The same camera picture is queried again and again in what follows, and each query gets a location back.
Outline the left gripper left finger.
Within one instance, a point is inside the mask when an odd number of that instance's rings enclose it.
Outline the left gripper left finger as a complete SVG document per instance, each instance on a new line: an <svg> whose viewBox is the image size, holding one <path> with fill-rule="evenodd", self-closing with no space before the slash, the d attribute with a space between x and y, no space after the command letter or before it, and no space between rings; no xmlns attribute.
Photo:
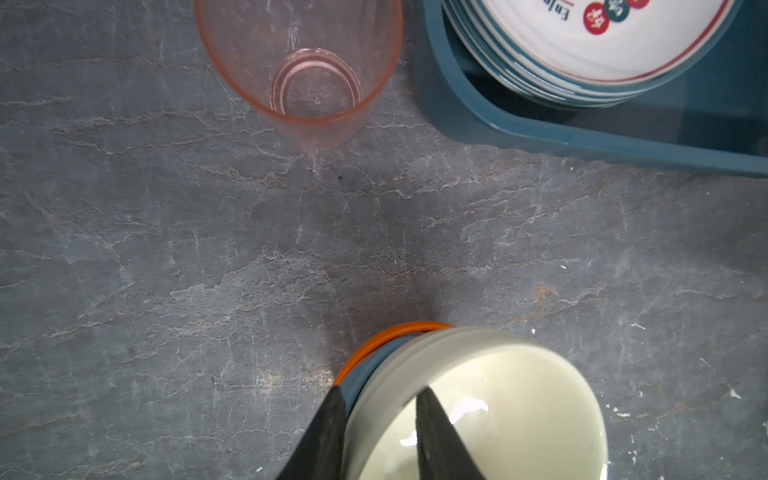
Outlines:
<svg viewBox="0 0 768 480"><path fill-rule="evenodd" d="M278 480L336 480L342 477L347 408L342 389L333 386Z"/></svg>

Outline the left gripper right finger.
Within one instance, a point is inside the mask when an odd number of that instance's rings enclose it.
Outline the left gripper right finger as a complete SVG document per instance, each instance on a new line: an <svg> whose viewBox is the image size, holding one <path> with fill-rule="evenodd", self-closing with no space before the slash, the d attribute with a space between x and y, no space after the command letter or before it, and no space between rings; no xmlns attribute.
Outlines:
<svg viewBox="0 0 768 480"><path fill-rule="evenodd" d="M416 397L418 473L426 479L484 479L430 387Z"/></svg>

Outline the blue bowl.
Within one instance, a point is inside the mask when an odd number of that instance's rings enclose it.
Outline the blue bowl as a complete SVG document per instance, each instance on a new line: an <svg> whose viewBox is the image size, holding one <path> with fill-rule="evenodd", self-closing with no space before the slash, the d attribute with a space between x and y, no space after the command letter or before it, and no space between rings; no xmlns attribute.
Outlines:
<svg viewBox="0 0 768 480"><path fill-rule="evenodd" d="M382 345L374 352L367 355L344 378L340 385L342 396L346 405L346 415L350 416L354 405L363 390L365 384L375 370L396 350L417 337L417 334L405 335Z"/></svg>

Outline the cream bowl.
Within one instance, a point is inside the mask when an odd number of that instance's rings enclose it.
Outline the cream bowl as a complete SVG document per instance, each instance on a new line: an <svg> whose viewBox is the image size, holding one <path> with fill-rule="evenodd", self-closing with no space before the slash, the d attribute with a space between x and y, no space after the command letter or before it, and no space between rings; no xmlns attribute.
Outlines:
<svg viewBox="0 0 768 480"><path fill-rule="evenodd" d="M348 417L346 479L418 477L416 397L430 387L487 479L604 479L600 405L565 358L514 334L417 335L371 375Z"/></svg>

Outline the orange bowl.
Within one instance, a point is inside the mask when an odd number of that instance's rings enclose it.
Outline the orange bowl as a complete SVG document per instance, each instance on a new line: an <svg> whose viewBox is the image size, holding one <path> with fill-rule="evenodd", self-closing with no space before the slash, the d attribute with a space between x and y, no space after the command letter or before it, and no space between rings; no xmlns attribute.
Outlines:
<svg viewBox="0 0 768 480"><path fill-rule="evenodd" d="M387 328L366 341L354 354L352 354L341 368L333 386L340 386L348 374L370 354L383 345L411 334L422 334L437 330L452 328L452 325L434 321L407 322Z"/></svg>

